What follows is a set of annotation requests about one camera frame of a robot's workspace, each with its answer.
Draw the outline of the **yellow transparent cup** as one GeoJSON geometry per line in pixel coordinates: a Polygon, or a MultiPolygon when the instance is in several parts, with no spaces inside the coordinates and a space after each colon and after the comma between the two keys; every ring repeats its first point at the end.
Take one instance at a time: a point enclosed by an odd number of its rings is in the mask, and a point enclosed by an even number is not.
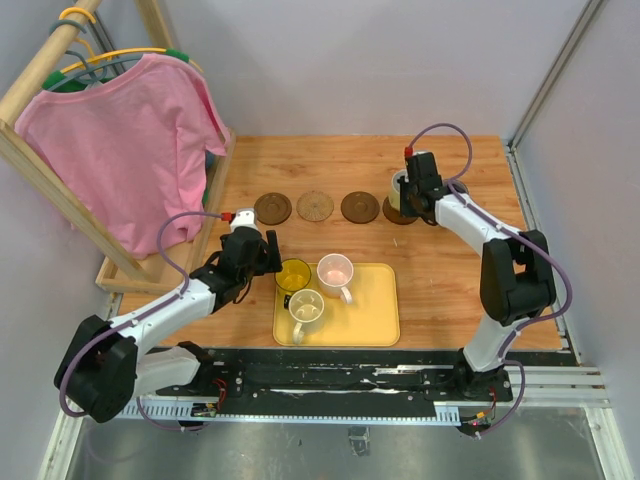
{"type": "Polygon", "coordinates": [[[275,274],[277,287],[287,294],[293,294],[305,289],[309,285],[311,278],[310,266],[298,258],[283,260],[282,270],[275,274]]]}

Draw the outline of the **white mug green handle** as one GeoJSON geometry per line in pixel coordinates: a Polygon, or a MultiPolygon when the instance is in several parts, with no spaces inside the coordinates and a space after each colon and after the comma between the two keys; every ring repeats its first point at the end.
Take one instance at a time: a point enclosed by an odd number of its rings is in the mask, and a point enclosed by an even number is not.
{"type": "Polygon", "coordinates": [[[395,172],[391,178],[391,187],[388,193],[390,207],[396,212],[401,212],[401,184],[406,181],[405,169],[395,172]]]}

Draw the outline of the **pink mug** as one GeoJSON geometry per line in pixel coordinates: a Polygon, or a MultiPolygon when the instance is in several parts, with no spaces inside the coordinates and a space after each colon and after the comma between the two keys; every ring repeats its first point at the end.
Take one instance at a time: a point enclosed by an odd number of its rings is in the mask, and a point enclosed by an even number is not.
{"type": "Polygon", "coordinates": [[[325,255],[317,264],[316,274],[321,291],[328,297],[340,298],[345,304],[353,303],[350,286],[354,278],[354,265],[344,255],[325,255]]]}

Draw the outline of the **light woven rattan coaster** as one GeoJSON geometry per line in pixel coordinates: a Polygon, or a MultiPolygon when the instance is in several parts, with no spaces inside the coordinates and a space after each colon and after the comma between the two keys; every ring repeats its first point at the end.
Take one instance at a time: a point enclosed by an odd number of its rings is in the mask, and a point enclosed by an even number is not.
{"type": "Polygon", "coordinates": [[[334,210],[331,197],[321,191],[308,191],[300,196],[296,211],[306,221],[321,222],[326,220],[334,210]]]}

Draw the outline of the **purple transparent cup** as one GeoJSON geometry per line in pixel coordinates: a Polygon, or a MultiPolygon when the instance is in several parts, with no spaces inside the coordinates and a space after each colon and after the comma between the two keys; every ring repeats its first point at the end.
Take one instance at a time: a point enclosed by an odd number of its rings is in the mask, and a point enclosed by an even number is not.
{"type": "Polygon", "coordinates": [[[447,185],[449,187],[450,191],[455,190],[457,193],[460,194],[468,194],[469,193],[469,189],[468,187],[459,179],[448,179],[447,180],[447,185]]]}

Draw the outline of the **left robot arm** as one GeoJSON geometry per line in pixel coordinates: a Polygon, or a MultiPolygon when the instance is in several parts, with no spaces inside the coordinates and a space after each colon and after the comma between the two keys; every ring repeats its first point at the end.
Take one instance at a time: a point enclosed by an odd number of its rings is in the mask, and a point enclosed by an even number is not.
{"type": "Polygon", "coordinates": [[[257,276],[282,269],[277,234],[247,226],[221,239],[222,248],[169,293],[110,321],[83,320],[54,376],[63,411],[98,423],[116,417],[137,397],[170,386],[207,393],[212,361],[192,342],[162,352],[156,346],[192,322],[242,302],[257,276]]]}

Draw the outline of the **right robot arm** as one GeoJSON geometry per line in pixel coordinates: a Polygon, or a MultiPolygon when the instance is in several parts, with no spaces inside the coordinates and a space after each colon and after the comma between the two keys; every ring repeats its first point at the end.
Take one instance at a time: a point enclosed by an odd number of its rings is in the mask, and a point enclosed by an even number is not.
{"type": "Polygon", "coordinates": [[[484,313],[462,350],[466,366],[452,377],[455,392],[474,400],[487,391],[486,372],[503,364],[517,329],[556,300],[547,240],[537,230],[521,231],[499,221],[456,181],[444,182],[433,153],[415,153],[407,147],[405,168],[398,181],[400,214],[453,232],[481,260],[479,296],[484,313]]]}

